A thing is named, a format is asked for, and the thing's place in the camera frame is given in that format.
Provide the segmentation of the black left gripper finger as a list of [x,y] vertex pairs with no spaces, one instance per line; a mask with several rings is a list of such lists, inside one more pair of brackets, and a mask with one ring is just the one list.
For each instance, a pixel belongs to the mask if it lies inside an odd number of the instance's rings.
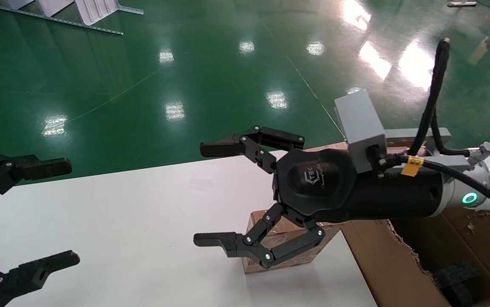
[[42,180],[68,175],[73,167],[69,159],[40,160],[35,155],[0,155],[0,196],[22,180]]
[[0,272],[0,307],[5,307],[15,298],[42,289],[53,272],[79,263],[79,255],[68,250],[21,264],[7,273]]

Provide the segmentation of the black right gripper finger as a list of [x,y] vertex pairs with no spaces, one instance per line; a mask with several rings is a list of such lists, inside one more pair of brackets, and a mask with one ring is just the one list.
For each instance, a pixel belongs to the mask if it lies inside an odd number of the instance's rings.
[[282,151],[302,150],[305,137],[275,130],[268,127],[253,126],[242,133],[226,136],[216,142],[202,142],[200,154],[206,158],[222,158],[243,155],[268,174],[277,172],[277,159],[264,147]]
[[306,230],[304,234],[272,249],[261,244],[267,233],[281,218],[294,216],[293,210],[275,203],[245,235],[235,232],[196,233],[193,243],[199,247],[219,246],[224,249],[226,257],[247,257],[263,268],[270,269],[320,245],[326,235],[315,221],[298,218],[298,225]]

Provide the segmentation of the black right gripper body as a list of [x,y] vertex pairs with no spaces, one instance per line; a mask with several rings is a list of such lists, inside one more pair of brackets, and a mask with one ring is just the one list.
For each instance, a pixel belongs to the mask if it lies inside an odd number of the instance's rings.
[[441,212],[443,179],[433,171],[379,178],[358,173],[346,150],[292,150],[276,163],[274,192],[292,221],[424,218]]

